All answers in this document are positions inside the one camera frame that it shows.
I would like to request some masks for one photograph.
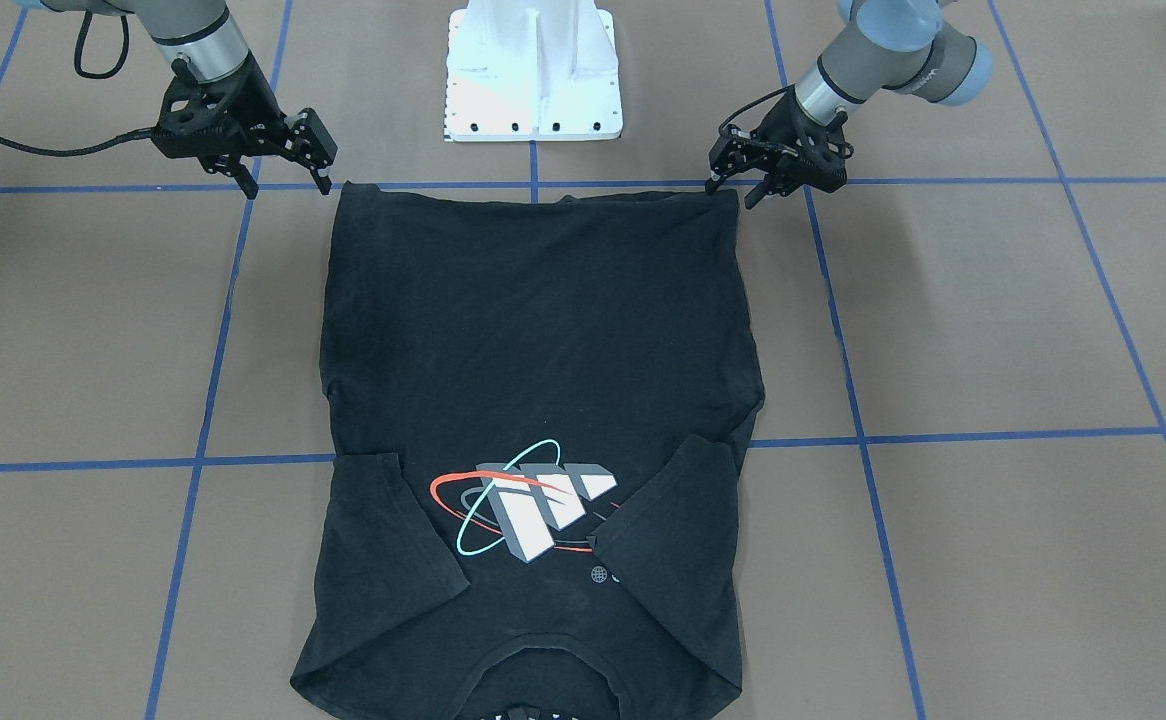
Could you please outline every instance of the t-shirt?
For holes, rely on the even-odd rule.
[[[297,692],[345,720],[700,720],[738,697],[737,484],[763,385],[737,221],[733,191],[344,187]]]

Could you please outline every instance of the gray robot forearm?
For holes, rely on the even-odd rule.
[[[56,12],[135,14],[166,63],[196,82],[213,82],[239,69],[250,46],[236,27],[225,0],[26,0]]]
[[[943,20],[949,2],[838,0],[845,28],[795,83],[802,109],[827,126],[881,88],[944,105],[979,95],[991,55]]]

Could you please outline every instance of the robotic hand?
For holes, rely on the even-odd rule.
[[[725,179],[760,168],[765,179],[744,205],[767,195],[787,197],[803,184],[835,193],[847,182],[854,154],[842,126],[877,90],[915,95],[941,105],[961,105],[991,78],[991,55],[943,20],[954,0],[838,0],[845,29],[815,65],[787,88],[752,102],[725,119],[708,161],[708,193]],[[751,132],[731,124],[753,106],[780,95]]]
[[[246,197],[258,182],[243,156],[303,165],[322,195],[339,151],[312,109],[287,118],[250,53],[225,0],[15,0],[27,8],[139,16],[175,74],[150,138],[167,158],[196,158],[206,173],[234,179]]]

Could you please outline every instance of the red orbit line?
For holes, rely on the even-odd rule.
[[[463,515],[458,510],[452,509],[451,506],[447,505],[444,501],[441,499],[441,496],[437,494],[437,488],[441,488],[445,483],[458,482],[458,480],[476,480],[476,478],[513,480],[513,482],[525,483],[528,485],[536,485],[541,488],[550,488],[555,489],[556,492],[563,492],[561,491],[561,488],[547,484],[545,482],[539,482],[539,480],[535,478],[526,478],[522,477],[522,475],[511,475],[508,473],[496,473],[493,470],[477,470],[473,473],[450,473],[447,475],[441,475],[440,478],[431,481],[431,485],[428,487],[428,492],[431,494],[431,499],[436,501],[437,505],[441,505],[442,510],[445,510],[450,515],[454,515],[455,518],[458,518],[461,520],[466,520],[468,519],[466,515]],[[500,532],[499,527],[491,527],[490,525],[482,523],[482,520],[477,520],[475,516],[470,520],[470,523],[475,525],[482,525],[482,527],[490,530],[491,533],[503,537],[503,532]],[[568,547],[568,546],[561,546],[561,544],[557,544],[557,546],[554,547],[556,550],[568,550],[570,552],[592,552],[591,547]]]

